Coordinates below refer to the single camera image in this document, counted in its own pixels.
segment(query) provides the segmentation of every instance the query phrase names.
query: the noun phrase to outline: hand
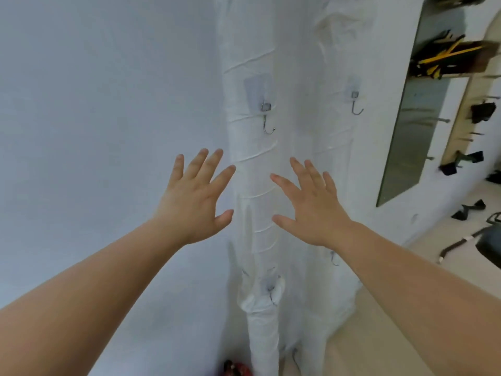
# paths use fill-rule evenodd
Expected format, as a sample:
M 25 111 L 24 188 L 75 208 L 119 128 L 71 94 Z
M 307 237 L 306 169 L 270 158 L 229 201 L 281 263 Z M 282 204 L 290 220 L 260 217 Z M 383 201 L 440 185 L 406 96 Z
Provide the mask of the hand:
M 292 157 L 291 166 L 301 189 L 279 175 L 272 174 L 271 179 L 292 202 L 296 220 L 275 215 L 273 221 L 305 243 L 337 251 L 349 235 L 353 221 L 338 202 L 334 181 L 327 171 L 322 179 L 310 160 L 305 161 L 304 167 Z
M 152 219 L 175 236 L 179 247 L 210 238 L 231 223 L 234 211 L 216 216 L 216 202 L 235 174 L 235 166 L 227 167 L 211 182 L 223 151 L 216 150 L 205 161 L 208 153 L 202 149 L 185 173 L 183 155 L 176 157 L 167 190 Z

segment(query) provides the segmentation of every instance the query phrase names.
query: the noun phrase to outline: forearm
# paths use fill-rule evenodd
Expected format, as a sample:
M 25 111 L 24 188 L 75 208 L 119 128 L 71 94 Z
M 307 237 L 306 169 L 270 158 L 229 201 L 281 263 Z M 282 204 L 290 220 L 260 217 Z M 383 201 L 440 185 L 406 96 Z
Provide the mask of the forearm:
M 148 222 L 0 310 L 0 373 L 87 374 L 177 249 Z
M 336 251 L 436 375 L 498 374 L 501 301 L 354 224 Z

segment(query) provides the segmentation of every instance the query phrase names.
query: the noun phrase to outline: finger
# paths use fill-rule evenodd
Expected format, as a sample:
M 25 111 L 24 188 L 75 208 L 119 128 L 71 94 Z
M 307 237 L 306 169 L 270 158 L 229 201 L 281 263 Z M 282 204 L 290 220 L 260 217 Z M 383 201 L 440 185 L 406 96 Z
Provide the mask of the finger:
M 304 166 L 294 157 L 291 157 L 291 166 L 294 173 L 297 175 L 297 180 L 299 181 L 301 189 L 305 191 L 313 190 L 315 187 L 313 185 L 312 177 Z
M 219 175 L 210 183 L 211 193 L 219 198 L 224 189 L 226 189 L 226 186 L 228 186 L 231 177 L 235 174 L 235 170 L 236 166 L 231 165 L 219 173 Z
M 273 215 L 272 220 L 277 226 L 297 237 L 297 222 L 295 220 L 283 215 Z
M 202 183 L 209 183 L 214 176 L 216 167 L 221 161 L 222 153 L 222 149 L 218 149 L 212 154 L 212 156 L 207 158 L 207 160 L 202 165 L 202 168 L 198 172 L 196 178 L 199 179 Z
M 286 197 L 289 198 L 291 202 L 295 200 L 299 194 L 301 194 L 301 190 L 299 190 L 297 186 L 287 178 L 280 177 L 276 174 L 272 174 L 270 178 L 282 189 Z
M 310 173 L 310 176 L 312 178 L 313 184 L 317 189 L 324 189 L 325 188 L 325 183 L 324 180 L 322 179 L 322 176 L 318 172 L 318 170 L 313 166 L 312 162 L 307 159 L 305 161 L 305 167 L 306 170 Z
M 167 188 L 170 189 L 174 184 L 183 177 L 184 170 L 184 156 L 179 154 L 174 161 L 174 167 L 172 168 L 172 173 L 170 174 L 169 184 Z
M 338 191 L 331 175 L 327 171 L 324 171 L 323 176 L 325 181 L 325 188 L 327 189 L 327 191 L 337 196 Z
M 191 163 L 188 165 L 188 168 L 184 173 L 184 178 L 193 179 L 194 177 L 196 177 L 208 154 L 209 151 L 207 149 L 202 149 L 201 151 L 199 151 L 196 157 L 193 158 Z
M 231 219 L 233 218 L 234 212 L 235 212 L 234 210 L 229 209 L 223 212 L 221 215 L 216 216 L 216 219 L 214 220 L 214 224 L 216 226 L 216 232 L 214 234 L 218 233 L 219 231 L 222 231 L 231 223 Z

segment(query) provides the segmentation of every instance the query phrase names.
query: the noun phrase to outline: wrist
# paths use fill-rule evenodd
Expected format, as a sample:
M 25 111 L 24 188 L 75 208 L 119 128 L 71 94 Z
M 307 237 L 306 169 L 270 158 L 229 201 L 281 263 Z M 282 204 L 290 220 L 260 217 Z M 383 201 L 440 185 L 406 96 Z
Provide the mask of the wrist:
M 155 218 L 143 224 L 155 250 L 170 258 L 183 246 L 183 239 L 179 231 L 173 226 Z
M 352 220 L 348 220 L 342 225 L 338 223 L 336 229 L 329 232 L 327 248 L 340 256 L 350 252 L 356 245 L 356 237 L 363 227 L 365 227 L 363 224 Z

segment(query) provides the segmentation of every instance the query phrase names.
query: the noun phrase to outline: mirror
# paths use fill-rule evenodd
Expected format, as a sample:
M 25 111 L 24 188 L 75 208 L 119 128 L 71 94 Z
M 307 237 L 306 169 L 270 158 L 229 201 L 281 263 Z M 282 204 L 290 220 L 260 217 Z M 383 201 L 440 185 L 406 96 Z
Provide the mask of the mirror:
M 444 10 L 432 0 L 426 0 L 410 57 L 448 30 L 455 36 L 464 34 L 463 9 Z M 442 79 L 407 76 L 379 191 L 378 207 L 419 183 L 427 160 L 436 160 L 438 167 L 440 158 L 429 157 L 428 150 L 436 124 L 447 123 L 447 119 L 439 119 L 439 114 L 449 82 L 445 76 Z

